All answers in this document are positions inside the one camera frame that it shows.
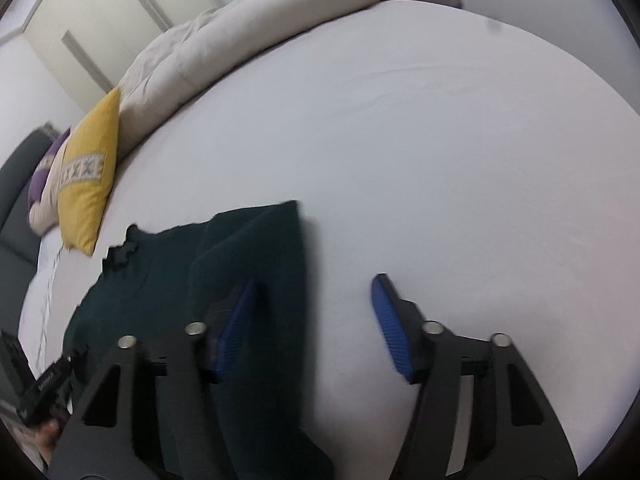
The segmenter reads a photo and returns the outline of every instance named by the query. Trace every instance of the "white bed sheet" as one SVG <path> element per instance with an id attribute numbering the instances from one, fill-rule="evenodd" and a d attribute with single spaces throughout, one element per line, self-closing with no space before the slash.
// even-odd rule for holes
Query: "white bed sheet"
<path id="1" fill-rule="evenodd" d="M 509 333 L 583 470 L 640 387 L 640 118 L 539 38 L 392 1 L 264 53 L 120 168 L 94 257 L 63 253 L 47 329 L 126 228 L 298 199 L 308 241 L 311 435 L 339 478 L 385 479 L 416 395 L 369 283 L 388 272 L 461 335 Z"/>
<path id="2" fill-rule="evenodd" d="M 39 377 L 48 365 L 45 359 L 46 333 L 53 281 L 62 250 L 60 228 L 56 227 L 42 237 L 38 253 L 38 270 L 29 284 L 20 313 L 18 340 L 29 361 L 29 368 L 36 377 Z"/>

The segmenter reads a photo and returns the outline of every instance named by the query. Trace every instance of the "gray headboard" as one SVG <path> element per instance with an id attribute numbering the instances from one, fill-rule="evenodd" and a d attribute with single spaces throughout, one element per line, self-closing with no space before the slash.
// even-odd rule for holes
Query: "gray headboard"
<path id="1" fill-rule="evenodd" d="M 0 328 L 14 335 L 40 250 L 40 238 L 27 220 L 27 190 L 33 171 L 57 135 L 49 124 L 34 130 L 0 168 Z M 17 402 L 1 367 L 0 399 L 14 406 Z"/>

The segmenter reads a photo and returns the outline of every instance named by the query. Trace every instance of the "beige blanket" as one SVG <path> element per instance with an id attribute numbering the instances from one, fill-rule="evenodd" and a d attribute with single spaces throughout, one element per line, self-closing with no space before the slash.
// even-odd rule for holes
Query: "beige blanket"
<path id="1" fill-rule="evenodd" d="M 381 1 L 235 0 L 167 31 L 139 54 L 120 81 L 118 160 L 239 64 L 300 32 Z M 461 5 L 461 0 L 421 1 Z"/>

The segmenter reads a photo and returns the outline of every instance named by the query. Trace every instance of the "yellow pillow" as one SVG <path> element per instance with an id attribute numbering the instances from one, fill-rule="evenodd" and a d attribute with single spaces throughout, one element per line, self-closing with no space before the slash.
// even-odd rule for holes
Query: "yellow pillow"
<path id="1" fill-rule="evenodd" d="M 62 241 L 91 256 L 113 186 L 120 89 L 91 110 L 66 143 L 58 194 Z"/>

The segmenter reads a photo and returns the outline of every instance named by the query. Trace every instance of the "metal screw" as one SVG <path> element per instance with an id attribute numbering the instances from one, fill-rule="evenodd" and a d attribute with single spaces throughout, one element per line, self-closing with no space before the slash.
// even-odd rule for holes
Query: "metal screw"
<path id="1" fill-rule="evenodd" d="M 424 333 L 431 335 L 442 334 L 444 332 L 444 326 L 442 325 L 442 323 L 439 323 L 437 321 L 427 321 L 422 326 L 422 330 Z"/>
<path id="2" fill-rule="evenodd" d="M 120 339 L 118 339 L 118 346 L 120 348 L 131 348 L 135 346 L 138 340 L 132 335 L 124 335 Z"/>
<path id="3" fill-rule="evenodd" d="M 205 325 L 201 321 L 195 321 L 193 323 L 189 323 L 186 327 L 184 327 L 184 331 L 188 335 L 199 335 L 205 332 L 207 329 L 207 325 Z"/>
<path id="4" fill-rule="evenodd" d="M 492 335 L 491 341 L 494 345 L 499 346 L 501 348 L 506 348 L 507 346 L 510 346 L 513 343 L 513 341 L 508 335 L 500 332 Z"/>

